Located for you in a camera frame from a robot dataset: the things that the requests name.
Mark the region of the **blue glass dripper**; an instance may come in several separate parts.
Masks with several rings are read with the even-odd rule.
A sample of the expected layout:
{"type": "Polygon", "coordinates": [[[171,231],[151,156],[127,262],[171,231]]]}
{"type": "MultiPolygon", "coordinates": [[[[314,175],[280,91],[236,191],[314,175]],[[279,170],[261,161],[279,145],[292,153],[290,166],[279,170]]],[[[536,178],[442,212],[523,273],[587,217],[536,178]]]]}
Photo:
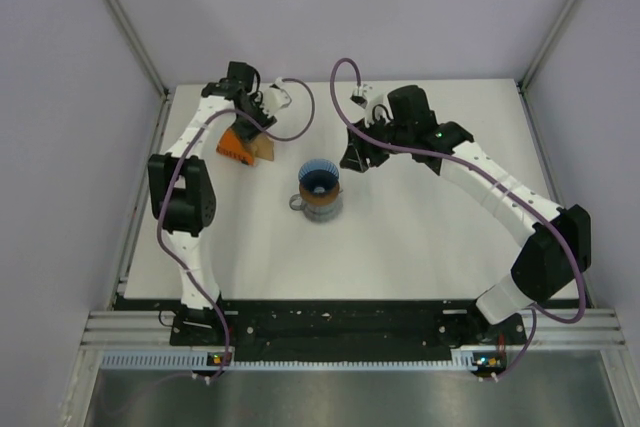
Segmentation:
{"type": "Polygon", "coordinates": [[[328,194],[339,184],[339,170],[327,159],[312,159],[300,167],[298,181],[302,189],[309,194],[328,194]]]}

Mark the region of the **orange filter package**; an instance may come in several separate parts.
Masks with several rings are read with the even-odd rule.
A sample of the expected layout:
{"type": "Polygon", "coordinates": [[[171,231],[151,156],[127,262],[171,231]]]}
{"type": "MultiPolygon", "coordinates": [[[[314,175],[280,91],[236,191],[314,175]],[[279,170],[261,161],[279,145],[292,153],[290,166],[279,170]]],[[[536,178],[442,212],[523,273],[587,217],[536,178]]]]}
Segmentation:
{"type": "Polygon", "coordinates": [[[231,127],[225,130],[216,146],[218,154],[251,167],[256,163],[257,150],[254,141],[242,140],[231,127]]]}

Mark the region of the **brown wooden ring holder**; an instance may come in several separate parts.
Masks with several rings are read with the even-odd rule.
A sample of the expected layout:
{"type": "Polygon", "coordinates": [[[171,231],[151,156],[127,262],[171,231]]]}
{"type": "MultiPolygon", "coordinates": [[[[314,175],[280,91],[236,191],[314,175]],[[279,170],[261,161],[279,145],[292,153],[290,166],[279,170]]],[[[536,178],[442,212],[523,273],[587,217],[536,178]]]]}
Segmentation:
{"type": "Polygon", "coordinates": [[[335,179],[312,178],[299,182],[301,199],[313,206],[328,206],[337,200],[340,193],[340,183],[335,179]]]}

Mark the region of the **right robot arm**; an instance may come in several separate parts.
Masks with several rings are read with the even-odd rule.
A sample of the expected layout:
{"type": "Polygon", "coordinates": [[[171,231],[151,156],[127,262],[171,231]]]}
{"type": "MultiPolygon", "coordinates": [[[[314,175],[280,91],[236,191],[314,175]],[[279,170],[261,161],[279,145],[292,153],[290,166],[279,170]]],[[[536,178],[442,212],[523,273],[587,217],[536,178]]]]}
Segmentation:
{"type": "Polygon", "coordinates": [[[469,335],[487,343],[517,311],[540,308],[569,283],[587,307],[584,271],[591,262],[591,218],[579,205],[564,208],[536,194],[501,168],[458,123],[440,123],[425,91],[408,85],[374,94],[357,83],[351,101],[364,115],[348,124],[340,166],[364,173],[393,154],[405,153],[467,193],[513,237],[521,251],[510,272],[482,293],[467,317],[469,335]]]}

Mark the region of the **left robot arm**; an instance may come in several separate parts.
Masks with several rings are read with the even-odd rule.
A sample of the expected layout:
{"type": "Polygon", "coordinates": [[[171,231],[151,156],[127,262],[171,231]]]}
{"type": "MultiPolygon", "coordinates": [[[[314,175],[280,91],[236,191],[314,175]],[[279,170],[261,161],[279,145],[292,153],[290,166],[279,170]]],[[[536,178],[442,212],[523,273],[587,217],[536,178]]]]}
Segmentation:
{"type": "Polygon", "coordinates": [[[227,321],[211,310],[220,288],[206,265],[210,255],[205,233],[215,218],[217,198],[204,154],[231,126],[239,128],[243,140],[252,140],[276,122],[279,110],[290,105],[281,78],[262,90],[253,88],[257,80],[252,66],[231,62],[224,78],[201,90],[195,113],[178,139],[165,153],[151,155],[147,163],[158,244],[178,266],[181,303],[202,310],[192,321],[192,331],[209,344],[224,337],[227,321]]]}

